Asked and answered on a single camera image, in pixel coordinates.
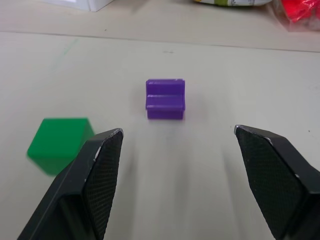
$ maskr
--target purple block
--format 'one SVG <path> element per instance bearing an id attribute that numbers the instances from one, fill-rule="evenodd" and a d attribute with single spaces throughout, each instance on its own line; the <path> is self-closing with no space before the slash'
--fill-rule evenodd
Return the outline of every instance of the purple block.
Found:
<path id="1" fill-rule="evenodd" d="M 184 118 L 186 105 L 183 79 L 149 79 L 145 85 L 148 119 Z"/>

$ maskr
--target green block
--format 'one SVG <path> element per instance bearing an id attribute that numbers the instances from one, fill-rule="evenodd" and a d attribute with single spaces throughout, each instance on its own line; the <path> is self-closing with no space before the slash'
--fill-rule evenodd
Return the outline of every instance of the green block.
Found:
<path id="1" fill-rule="evenodd" d="M 27 155 L 47 174 L 59 174 L 94 136 L 87 118 L 45 118 Z"/>

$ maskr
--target red object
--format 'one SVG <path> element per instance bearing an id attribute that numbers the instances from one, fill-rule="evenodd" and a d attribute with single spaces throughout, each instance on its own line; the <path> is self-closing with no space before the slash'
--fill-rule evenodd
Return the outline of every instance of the red object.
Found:
<path id="1" fill-rule="evenodd" d="M 282 5 L 287 17 L 293 23 L 310 18 L 314 11 L 320 18 L 320 0 L 282 0 Z"/>

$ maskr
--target plastic bag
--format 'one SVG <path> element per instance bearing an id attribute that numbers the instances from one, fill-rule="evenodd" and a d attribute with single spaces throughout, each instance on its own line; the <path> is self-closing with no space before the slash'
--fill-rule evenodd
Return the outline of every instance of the plastic bag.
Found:
<path id="1" fill-rule="evenodd" d="M 273 8 L 289 31 L 320 31 L 320 0 L 274 0 Z"/>
<path id="2" fill-rule="evenodd" d="M 195 0 L 199 3 L 215 4 L 220 6 L 261 6 L 272 0 Z"/>

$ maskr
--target table surface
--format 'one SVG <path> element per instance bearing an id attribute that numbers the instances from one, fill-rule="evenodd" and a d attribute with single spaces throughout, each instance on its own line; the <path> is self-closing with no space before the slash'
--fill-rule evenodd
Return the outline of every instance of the table surface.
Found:
<path id="1" fill-rule="evenodd" d="M 287 32 L 268 7 L 192 0 L 115 0 L 98 12 L 0 1 L 0 31 L 320 52 L 318 33 Z"/>
<path id="2" fill-rule="evenodd" d="M 0 33 L 0 238 L 13 240 L 52 177 L 26 157 L 46 117 L 123 128 L 109 240 L 272 240 L 236 124 L 287 137 L 320 170 L 312 52 Z M 183 78 L 184 121 L 150 121 L 145 81 Z"/>

